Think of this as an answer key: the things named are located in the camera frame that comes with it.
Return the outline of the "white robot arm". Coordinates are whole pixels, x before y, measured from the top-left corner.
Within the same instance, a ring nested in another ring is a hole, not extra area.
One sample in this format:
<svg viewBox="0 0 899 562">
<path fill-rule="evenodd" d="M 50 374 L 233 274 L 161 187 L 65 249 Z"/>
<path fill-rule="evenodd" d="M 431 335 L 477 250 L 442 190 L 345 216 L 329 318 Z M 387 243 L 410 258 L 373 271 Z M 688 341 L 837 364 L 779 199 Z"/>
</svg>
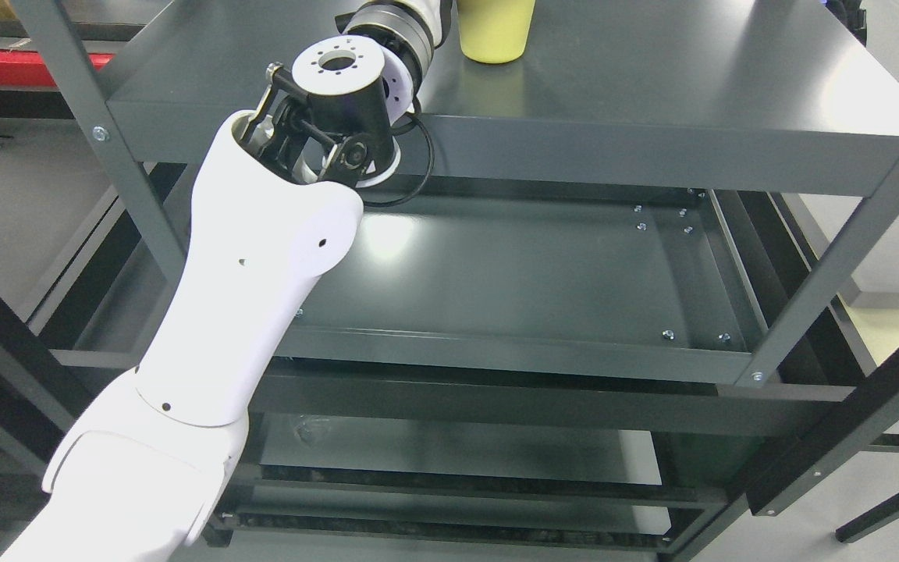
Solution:
<svg viewBox="0 0 899 562">
<path fill-rule="evenodd" d="M 257 108 L 215 132 L 190 195 L 184 271 L 138 364 L 48 462 L 48 502 L 3 561 L 165 561 L 195 542 L 240 461 L 247 406 L 322 275 L 352 248 L 359 190 L 402 159 L 400 118 L 446 39 L 450 1 L 368 1 L 271 64 Z"/>
</svg>

